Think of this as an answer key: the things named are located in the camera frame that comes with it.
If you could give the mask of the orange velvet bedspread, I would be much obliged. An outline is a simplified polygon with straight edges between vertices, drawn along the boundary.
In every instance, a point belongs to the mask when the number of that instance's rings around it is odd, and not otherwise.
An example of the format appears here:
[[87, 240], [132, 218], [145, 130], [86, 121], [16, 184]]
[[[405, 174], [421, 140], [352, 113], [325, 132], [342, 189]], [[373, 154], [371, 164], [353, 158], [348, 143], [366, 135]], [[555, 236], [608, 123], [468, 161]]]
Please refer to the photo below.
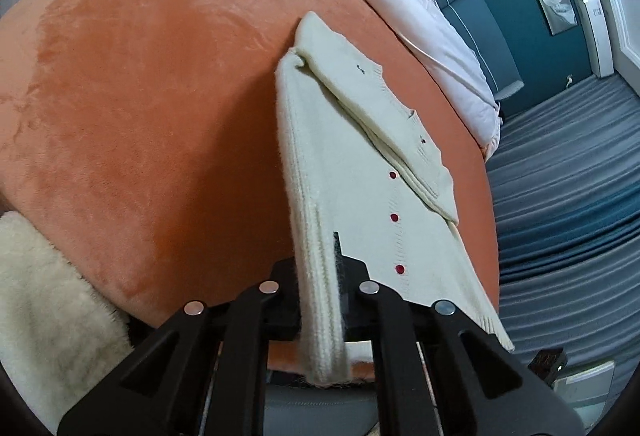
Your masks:
[[21, 0], [1, 20], [2, 196], [152, 326], [232, 300], [295, 257], [276, 72], [310, 12], [420, 116], [496, 309], [486, 159], [366, 0]]

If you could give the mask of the white fluffy blanket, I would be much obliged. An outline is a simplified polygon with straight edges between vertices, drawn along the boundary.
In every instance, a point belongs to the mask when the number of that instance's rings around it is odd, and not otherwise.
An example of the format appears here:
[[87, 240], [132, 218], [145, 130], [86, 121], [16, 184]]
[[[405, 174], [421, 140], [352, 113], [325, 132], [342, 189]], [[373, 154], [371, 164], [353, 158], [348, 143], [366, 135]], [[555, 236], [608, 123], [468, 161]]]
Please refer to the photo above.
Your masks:
[[1, 216], [1, 364], [37, 419], [64, 414], [132, 352], [126, 315], [20, 213]]

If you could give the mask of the pale pink duvet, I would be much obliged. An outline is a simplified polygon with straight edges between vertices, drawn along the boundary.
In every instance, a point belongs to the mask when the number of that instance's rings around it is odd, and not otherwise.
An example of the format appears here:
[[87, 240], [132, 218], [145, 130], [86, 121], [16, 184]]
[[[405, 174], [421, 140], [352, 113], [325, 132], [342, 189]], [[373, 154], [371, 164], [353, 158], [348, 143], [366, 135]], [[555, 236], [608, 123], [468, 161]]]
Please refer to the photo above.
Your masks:
[[366, 0], [442, 90], [485, 159], [501, 136], [499, 105], [477, 55], [435, 0]]

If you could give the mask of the cream knit cardigan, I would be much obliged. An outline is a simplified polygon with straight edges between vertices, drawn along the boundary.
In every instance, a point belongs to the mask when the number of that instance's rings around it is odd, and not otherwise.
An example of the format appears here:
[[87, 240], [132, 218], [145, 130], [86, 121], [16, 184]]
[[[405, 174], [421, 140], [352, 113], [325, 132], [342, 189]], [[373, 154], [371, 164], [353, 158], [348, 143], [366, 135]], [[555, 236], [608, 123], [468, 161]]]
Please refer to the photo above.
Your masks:
[[308, 381], [345, 382], [353, 364], [372, 357], [346, 340], [340, 253], [405, 300], [450, 300], [511, 349], [459, 232], [454, 181], [439, 148], [388, 88], [381, 66], [310, 12], [276, 82]]

